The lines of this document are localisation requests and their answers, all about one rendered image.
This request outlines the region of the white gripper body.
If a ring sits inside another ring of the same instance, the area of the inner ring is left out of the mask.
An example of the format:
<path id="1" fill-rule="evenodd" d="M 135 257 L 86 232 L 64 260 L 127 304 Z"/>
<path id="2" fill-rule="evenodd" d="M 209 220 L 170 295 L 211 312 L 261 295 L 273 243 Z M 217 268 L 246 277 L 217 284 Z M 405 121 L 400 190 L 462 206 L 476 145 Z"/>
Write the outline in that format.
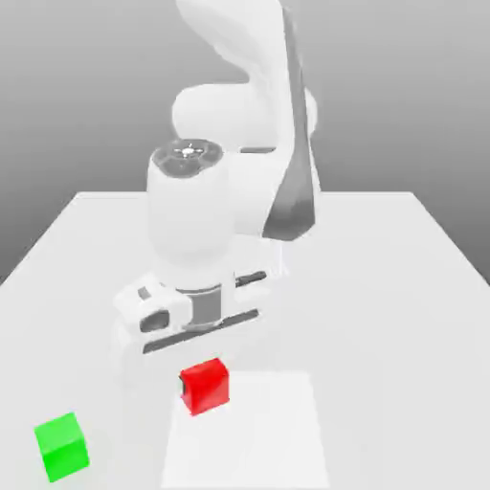
<path id="1" fill-rule="evenodd" d="M 214 357 L 230 360 L 269 330 L 263 308 L 201 326 L 174 327 L 164 309 L 131 322 L 119 317 L 110 329 L 110 370 L 117 379 L 145 379 L 153 371 L 179 371 Z"/>

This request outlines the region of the small red cube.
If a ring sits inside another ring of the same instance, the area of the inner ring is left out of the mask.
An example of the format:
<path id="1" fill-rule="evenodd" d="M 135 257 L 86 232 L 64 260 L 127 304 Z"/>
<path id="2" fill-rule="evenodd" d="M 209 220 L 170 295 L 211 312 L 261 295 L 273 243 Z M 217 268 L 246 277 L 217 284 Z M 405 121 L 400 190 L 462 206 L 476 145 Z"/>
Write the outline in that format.
<path id="1" fill-rule="evenodd" d="M 180 372 L 181 398 L 192 416 L 230 401 L 230 376 L 219 358 L 188 367 Z"/>

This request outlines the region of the small green cube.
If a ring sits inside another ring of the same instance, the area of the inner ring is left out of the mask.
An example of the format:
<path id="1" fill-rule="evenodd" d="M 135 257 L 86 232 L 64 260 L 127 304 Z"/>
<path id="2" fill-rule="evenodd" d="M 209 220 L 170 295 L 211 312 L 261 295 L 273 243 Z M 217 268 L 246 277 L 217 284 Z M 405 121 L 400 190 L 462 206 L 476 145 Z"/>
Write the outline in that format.
<path id="1" fill-rule="evenodd" d="M 85 436 L 73 412 L 38 425 L 33 432 L 49 482 L 90 465 Z"/>

